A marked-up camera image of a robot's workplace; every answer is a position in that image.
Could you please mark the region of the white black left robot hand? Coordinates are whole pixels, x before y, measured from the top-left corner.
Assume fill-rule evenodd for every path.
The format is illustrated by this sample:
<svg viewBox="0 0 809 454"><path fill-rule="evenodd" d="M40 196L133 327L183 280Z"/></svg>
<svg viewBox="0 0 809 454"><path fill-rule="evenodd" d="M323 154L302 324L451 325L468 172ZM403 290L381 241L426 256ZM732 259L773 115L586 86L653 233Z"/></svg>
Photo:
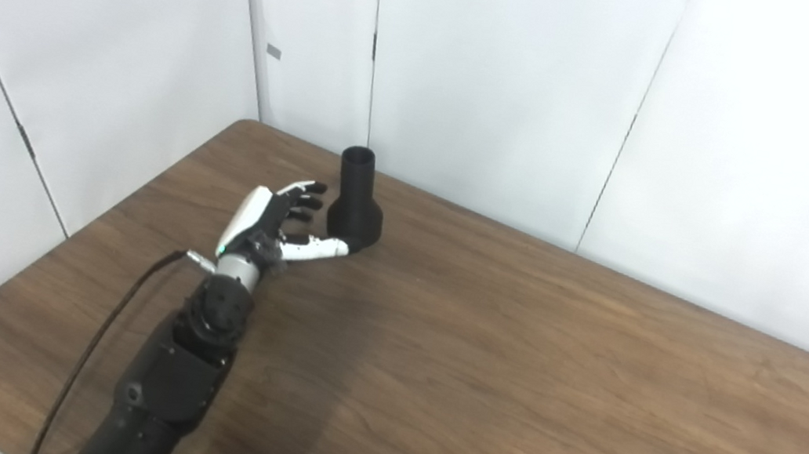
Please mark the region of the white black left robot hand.
<svg viewBox="0 0 809 454"><path fill-rule="evenodd" d="M288 234L283 224L310 222L324 207L327 184L304 180L279 191L257 186L237 208L214 250L216 262L231 257L245 260L264 272L286 262L335 259L357 255L365 245L358 238L320 238L314 234Z"/></svg>

